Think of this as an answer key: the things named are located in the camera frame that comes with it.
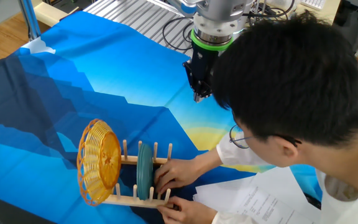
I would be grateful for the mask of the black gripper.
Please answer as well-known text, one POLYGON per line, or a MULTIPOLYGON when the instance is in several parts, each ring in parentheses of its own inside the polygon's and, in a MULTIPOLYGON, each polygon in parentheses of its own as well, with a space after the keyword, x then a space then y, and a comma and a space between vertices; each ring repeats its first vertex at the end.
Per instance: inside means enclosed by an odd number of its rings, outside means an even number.
POLYGON ((200 81, 205 81, 206 77, 210 74, 219 52, 204 49, 199 45, 192 45, 192 50, 192 57, 184 62, 183 66, 186 70, 188 81, 193 83, 191 87, 194 92, 194 101, 199 103, 203 98, 208 98, 212 95, 211 87, 207 83, 203 83, 202 90, 200 81))

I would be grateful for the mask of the person's right hand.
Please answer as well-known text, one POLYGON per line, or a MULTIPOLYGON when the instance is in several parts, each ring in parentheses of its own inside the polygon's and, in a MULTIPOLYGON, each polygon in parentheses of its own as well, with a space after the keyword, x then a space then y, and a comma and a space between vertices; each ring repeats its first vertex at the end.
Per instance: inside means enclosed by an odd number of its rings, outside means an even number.
POLYGON ((156 192, 162 194, 192 184, 204 173, 203 165, 196 159, 172 159, 155 171, 156 192))

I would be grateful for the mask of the person's left hand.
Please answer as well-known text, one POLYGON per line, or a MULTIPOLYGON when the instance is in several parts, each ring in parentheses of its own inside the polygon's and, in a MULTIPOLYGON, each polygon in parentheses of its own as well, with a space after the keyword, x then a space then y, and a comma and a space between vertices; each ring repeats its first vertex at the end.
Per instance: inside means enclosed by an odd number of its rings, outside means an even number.
POLYGON ((158 206, 165 224, 212 224, 217 211, 202 203, 188 201, 179 197, 172 197, 168 204, 176 205, 179 210, 158 206))

